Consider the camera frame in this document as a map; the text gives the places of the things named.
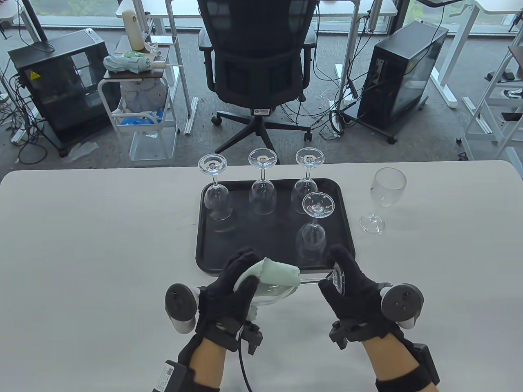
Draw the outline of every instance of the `chair backrest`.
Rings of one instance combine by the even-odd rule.
[[[301,50],[316,0],[198,0],[227,103],[273,109],[303,91]]]

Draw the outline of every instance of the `black mounting clip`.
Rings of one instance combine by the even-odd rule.
[[[257,326],[256,324],[253,324],[250,321],[246,321],[243,326],[241,338],[243,340],[245,340],[247,343],[249,343],[249,348],[248,348],[247,352],[250,355],[254,355],[254,352],[262,343],[263,335],[262,335],[262,332],[260,331],[259,326]]]

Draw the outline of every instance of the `chair label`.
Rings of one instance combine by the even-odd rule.
[[[270,115],[270,109],[254,109],[254,115],[268,116]]]

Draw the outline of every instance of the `black tray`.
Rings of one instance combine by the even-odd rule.
[[[229,218],[221,222],[214,221],[207,215],[203,196],[211,184],[207,185],[202,191],[200,201],[196,244],[198,267],[206,273],[218,274],[235,251],[252,246],[263,256],[296,265],[301,271],[331,270],[332,266],[328,266],[324,258],[315,261],[298,258],[295,249],[296,233],[303,224],[311,222],[312,218],[291,211],[291,191],[296,181],[297,179],[272,180],[277,191],[277,204],[274,212],[265,216],[256,215],[251,211],[249,190],[253,181],[222,182],[229,189],[234,210]],[[333,180],[318,178],[314,181],[320,192],[327,193],[334,200],[333,214],[319,221],[327,234],[327,246],[341,244],[355,254],[341,189]]]

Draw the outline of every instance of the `glass base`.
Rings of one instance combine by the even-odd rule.
[[[385,230],[385,220],[376,214],[364,215],[360,218],[360,226],[367,233],[381,234]]]

